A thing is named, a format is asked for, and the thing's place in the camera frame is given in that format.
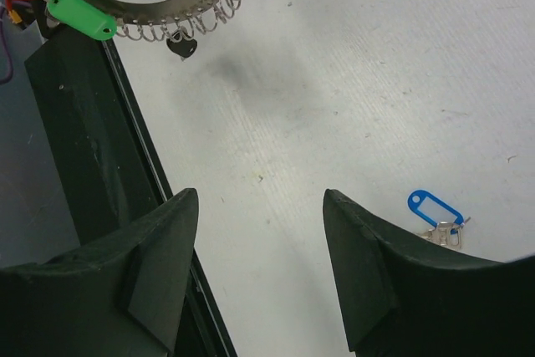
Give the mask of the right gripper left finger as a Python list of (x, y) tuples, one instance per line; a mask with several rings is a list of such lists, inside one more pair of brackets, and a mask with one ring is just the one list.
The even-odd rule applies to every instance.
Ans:
[(2, 355), (173, 355), (198, 215), (187, 188), (46, 263), (4, 268)]

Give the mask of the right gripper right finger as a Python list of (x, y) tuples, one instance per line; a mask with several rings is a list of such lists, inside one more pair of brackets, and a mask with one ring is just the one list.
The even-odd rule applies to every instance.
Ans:
[(337, 190), (324, 231), (358, 356), (531, 356), (534, 259), (477, 258), (416, 236)]

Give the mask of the blue tagged key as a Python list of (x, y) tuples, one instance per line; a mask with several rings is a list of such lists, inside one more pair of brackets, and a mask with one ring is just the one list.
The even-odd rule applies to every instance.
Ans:
[(441, 247), (462, 250), (462, 231), (470, 218), (465, 218), (457, 209), (423, 189), (411, 192), (407, 206), (429, 225), (418, 234), (419, 237)]

